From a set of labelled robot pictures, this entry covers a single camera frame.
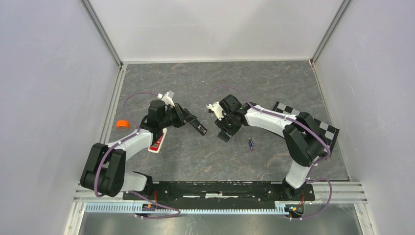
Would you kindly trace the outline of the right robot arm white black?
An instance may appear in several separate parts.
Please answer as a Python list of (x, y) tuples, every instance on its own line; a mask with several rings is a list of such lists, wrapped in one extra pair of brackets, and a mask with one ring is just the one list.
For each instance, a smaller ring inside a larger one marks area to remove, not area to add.
[(302, 194), (302, 186), (307, 181), (312, 164), (323, 151), (330, 150), (319, 125), (307, 112), (283, 114), (251, 102), (242, 104), (231, 94), (208, 104), (207, 108), (216, 116), (215, 124), (220, 129), (218, 138), (225, 142), (242, 126), (258, 127), (285, 140), (292, 164), (283, 180), (282, 192), (289, 200), (295, 200)]

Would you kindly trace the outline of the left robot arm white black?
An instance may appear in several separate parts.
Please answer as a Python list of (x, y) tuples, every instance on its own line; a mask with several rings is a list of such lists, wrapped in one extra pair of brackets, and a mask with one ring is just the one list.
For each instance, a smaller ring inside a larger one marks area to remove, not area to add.
[(126, 172), (126, 162), (138, 152), (160, 145), (168, 127), (179, 128), (186, 124), (203, 136), (207, 133), (197, 117), (179, 103), (151, 101), (148, 114), (138, 129), (118, 141), (95, 143), (91, 147), (80, 185), (94, 191), (96, 197), (115, 197), (122, 191), (135, 191), (141, 199), (149, 199), (154, 193), (152, 178), (139, 172)]

